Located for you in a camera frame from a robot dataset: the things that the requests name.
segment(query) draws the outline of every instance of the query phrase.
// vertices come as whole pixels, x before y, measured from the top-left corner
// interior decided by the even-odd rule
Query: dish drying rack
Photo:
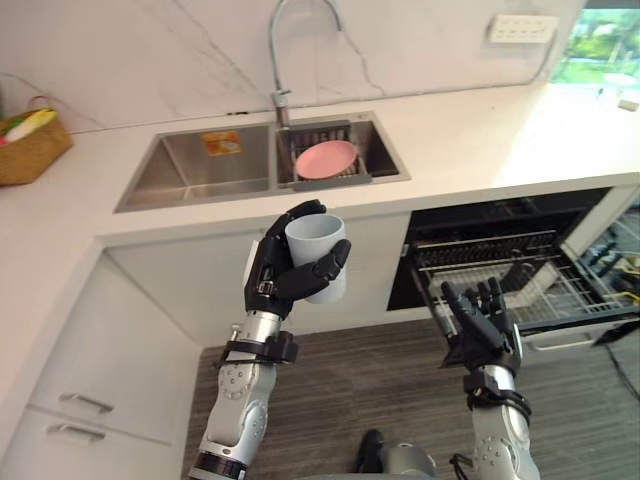
[[[464,291],[495,277],[523,336],[558,328],[600,323],[636,313],[566,247],[553,244],[555,232],[414,246],[413,276],[418,291],[440,325],[459,331],[440,286]]]
[[[287,132],[282,134],[288,139],[285,140],[287,145],[291,177],[290,182],[281,183],[282,188],[293,188],[294,190],[317,190],[319,188],[332,188],[342,185],[358,185],[369,183],[372,180],[371,174],[367,171],[367,167],[363,160],[363,152],[361,152],[360,142],[351,130],[351,124],[345,121],[333,121],[324,123],[315,123],[313,126],[292,126]],[[295,164],[298,157],[305,150],[319,143],[328,142],[330,140],[345,140],[351,142],[356,148],[356,160],[345,171],[331,178],[320,180],[309,180],[300,177],[296,172]]]

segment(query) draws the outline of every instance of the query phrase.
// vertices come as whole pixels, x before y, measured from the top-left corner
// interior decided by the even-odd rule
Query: stainless steel sink
[[[356,146],[354,167],[326,180],[298,178],[297,155],[333,139]],[[274,123],[167,133],[154,138],[116,212],[408,178],[372,113],[314,118],[280,131]]]

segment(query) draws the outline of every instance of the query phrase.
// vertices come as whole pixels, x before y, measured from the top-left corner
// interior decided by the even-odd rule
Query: open dishwasher
[[[413,212],[389,309],[428,307],[452,352],[456,324],[443,282],[475,289],[499,280],[527,363],[588,348],[605,331],[638,321],[566,242],[607,189]]]

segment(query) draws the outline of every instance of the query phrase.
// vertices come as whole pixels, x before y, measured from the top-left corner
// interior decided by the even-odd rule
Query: window
[[[635,8],[600,8],[602,6]],[[640,4],[637,0],[588,2],[551,81],[640,90]]]

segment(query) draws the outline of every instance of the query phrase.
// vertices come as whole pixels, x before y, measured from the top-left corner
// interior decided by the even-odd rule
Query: drawer handle
[[[98,407],[98,413],[109,413],[113,411],[113,406],[108,403],[100,402],[98,400],[94,400],[93,398],[86,397],[80,393],[63,393],[60,395],[61,402],[69,402],[69,401],[79,401],[84,402],[93,407]]]
[[[531,350],[535,352],[549,352],[552,350],[562,350],[564,348],[579,347],[580,345],[590,345],[592,343],[593,340],[579,340],[577,342],[560,343],[558,345],[549,345],[546,347],[539,347],[533,342],[527,342],[527,345],[529,345]]]
[[[98,432],[96,430],[90,430],[84,427],[78,427],[77,425],[71,425],[70,423],[61,423],[59,425],[51,425],[47,428],[48,433],[75,433],[78,435],[84,435],[89,437],[92,442],[97,442],[98,440],[104,440],[107,436],[104,432]]]

